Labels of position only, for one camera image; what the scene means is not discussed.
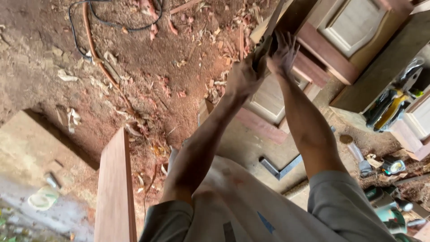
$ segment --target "forearm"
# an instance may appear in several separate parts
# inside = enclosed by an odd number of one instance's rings
[[[329,124],[290,75],[277,75],[285,102],[285,115],[308,178],[324,171],[346,172]]]
[[[165,190],[176,187],[190,195],[206,176],[227,125],[244,100],[224,95],[206,121],[186,141],[165,182]]]

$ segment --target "cord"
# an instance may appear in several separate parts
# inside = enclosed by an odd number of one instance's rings
[[[91,13],[92,13],[92,14],[93,14],[93,16],[94,16],[97,20],[99,20],[101,23],[103,23],[103,24],[105,24],[105,25],[112,26],[112,27],[116,27],[116,28],[123,28],[123,26],[121,26],[121,25],[116,25],[116,24],[114,24],[114,23],[111,23],[111,22],[107,22],[107,21],[101,20],[101,19],[100,19],[100,18],[95,14],[94,10],[92,9],[92,4],[91,4],[91,2],[106,2],[106,3],[107,3],[107,2],[111,2],[111,1],[112,1],[112,0],[85,0],[85,1],[79,1],[79,2],[72,3],[72,4],[70,4],[70,6],[69,6],[68,14],[69,14],[69,21],[70,21],[70,25],[72,26],[73,39],[74,39],[74,42],[75,42],[76,49],[79,51],[79,54],[81,54],[81,56],[82,56],[84,59],[87,59],[87,60],[89,60],[89,61],[91,61],[91,60],[92,60],[92,59],[91,59],[91,57],[86,56],[86,55],[85,55],[85,53],[83,53],[83,52],[79,49],[78,42],[77,42],[77,38],[76,38],[75,27],[74,27],[73,22],[72,22],[71,8],[72,8],[72,6],[73,6],[73,5],[76,5],[76,4],[89,3],[89,8],[90,8],[90,10],[91,10]],[[160,20],[161,16],[163,15],[163,8],[162,8],[162,6],[161,6],[160,0],[156,0],[156,1],[157,1],[157,4],[158,4],[158,7],[160,8],[160,15],[158,15],[158,19],[157,19],[157,20],[155,20],[153,23],[148,24],[148,25],[146,25],[146,26],[144,26],[144,27],[141,27],[141,28],[126,28],[126,30],[127,30],[128,32],[142,31],[142,30],[144,30],[144,29],[149,28],[151,25],[156,24],[156,23]]]

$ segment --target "orange hose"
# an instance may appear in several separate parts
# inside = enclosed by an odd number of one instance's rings
[[[97,52],[95,51],[94,42],[92,40],[91,36],[91,27],[89,25],[89,19],[88,19],[88,3],[83,3],[82,7],[83,12],[83,21],[85,22],[85,29],[86,29],[86,35],[88,37],[89,46],[91,49],[91,54],[94,58],[98,59]],[[124,95],[123,91],[121,90],[118,83],[115,81],[115,79],[112,77],[112,75],[106,70],[103,63],[99,62],[98,66],[103,71],[104,75],[109,79],[109,81],[112,83],[112,85],[120,92],[121,97],[124,99],[124,102],[126,102],[128,111],[131,115],[136,117],[136,112],[133,110],[132,105],[130,104],[130,101],[127,99],[127,97]]]

